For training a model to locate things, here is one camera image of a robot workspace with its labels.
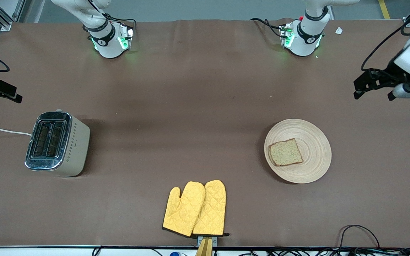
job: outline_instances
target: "yellow oven mitt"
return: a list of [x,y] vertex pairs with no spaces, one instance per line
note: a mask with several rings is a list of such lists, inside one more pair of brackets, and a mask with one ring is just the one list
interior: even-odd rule
[[223,235],[226,213],[226,188],[220,180],[205,184],[205,201],[194,230],[195,235]]
[[167,201],[162,229],[190,237],[204,199],[205,188],[202,183],[189,181],[181,196],[180,189],[173,188]]

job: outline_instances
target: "slice of bread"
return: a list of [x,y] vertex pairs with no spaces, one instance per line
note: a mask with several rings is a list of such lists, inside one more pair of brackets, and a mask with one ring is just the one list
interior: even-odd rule
[[295,138],[271,144],[268,147],[271,162],[276,166],[300,164],[303,162]]

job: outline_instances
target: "oven mitt thumb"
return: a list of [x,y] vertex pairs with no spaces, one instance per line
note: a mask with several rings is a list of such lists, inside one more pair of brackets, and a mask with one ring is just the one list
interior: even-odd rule
[[226,188],[220,180],[205,184],[205,201],[200,211],[193,234],[203,236],[226,236],[224,216],[226,214]]
[[202,183],[189,181],[181,196],[180,189],[173,188],[167,201],[162,229],[190,237],[204,199],[205,188]]

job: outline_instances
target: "white cable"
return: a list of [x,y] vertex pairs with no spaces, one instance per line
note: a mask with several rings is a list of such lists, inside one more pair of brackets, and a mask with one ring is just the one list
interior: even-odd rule
[[5,130],[5,129],[0,129],[0,131],[5,132],[5,133],[23,134],[23,135],[28,135],[28,136],[31,137],[31,134],[30,134],[30,133],[14,132],[14,131],[8,131],[8,130]]

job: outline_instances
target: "round plate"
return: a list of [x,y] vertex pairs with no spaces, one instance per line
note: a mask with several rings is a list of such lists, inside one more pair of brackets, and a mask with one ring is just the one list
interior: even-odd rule
[[[295,138],[303,162],[275,166],[268,147],[279,141]],[[287,119],[277,123],[268,132],[264,145],[265,158],[275,173],[293,183],[309,183],[320,179],[331,164],[331,147],[327,137],[317,126],[301,119]]]

